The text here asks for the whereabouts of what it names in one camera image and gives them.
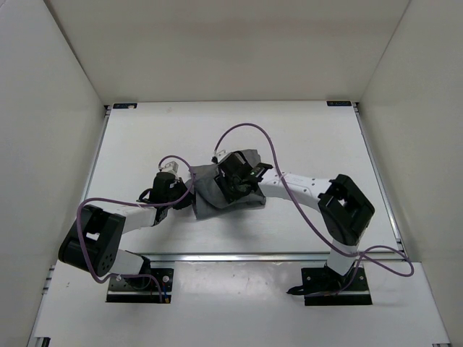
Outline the grey pleated skirt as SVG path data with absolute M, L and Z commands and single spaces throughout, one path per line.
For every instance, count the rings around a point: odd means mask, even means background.
M 258 190 L 235 202 L 227 202 L 214 181 L 214 177 L 218 173 L 218 164 L 212 163 L 193 166 L 190 183 L 193 184 L 195 193 L 193 208 L 198 220 L 216 217 L 235 210 L 262 207 L 266 204 L 266 196 L 260 189 L 259 183 L 263 181 L 264 174 L 273 169 L 273 166 L 262 162 L 261 156 L 258 154 L 257 150 L 246 149 L 238 151 L 243 152 L 245 158 L 253 167 L 250 178 L 256 181 Z

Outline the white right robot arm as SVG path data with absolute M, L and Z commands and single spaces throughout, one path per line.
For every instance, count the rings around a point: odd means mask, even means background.
M 284 173 L 271 164 L 251 164 L 241 151 L 221 152 L 213 162 L 218 165 L 214 180 L 227 202 L 261 192 L 266 198 L 292 201 L 319 212 L 333 239 L 325 283 L 336 290 L 348 284 L 360 239 L 375 213 L 349 176 L 339 174 L 328 180 Z

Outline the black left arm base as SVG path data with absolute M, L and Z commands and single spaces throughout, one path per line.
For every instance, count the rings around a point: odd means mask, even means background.
M 111 279 L 106 292 L 107 303 L 120 304 L 170 304 L 174 282 L 174 266 L 152 262 L 148 273 L 151 278 Z

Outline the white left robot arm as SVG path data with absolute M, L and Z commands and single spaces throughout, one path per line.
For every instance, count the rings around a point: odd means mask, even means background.
M 159 172 L 153 186 L 144 190 L 134 205 L 116 205 L 114 210 L 86 204 L 59 248 L 61 262 L 96 277 L 115 274 L 131 287 L 142 290 L 154 280 L 150 261 L 119 248 L 122 235 L 157 226 L 170 209 L 181 210 L 195 201 L 192 185 L 172 172 Z

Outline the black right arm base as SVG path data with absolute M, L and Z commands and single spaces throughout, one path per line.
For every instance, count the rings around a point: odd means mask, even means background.
M 346 275 L 339 275 L 327 266 L 301 269 L 302 284 L 286 293 L 302 296 L 306 307 L 311 306 L 370 306 L 370 295 L 365 270 L 354 265 Z

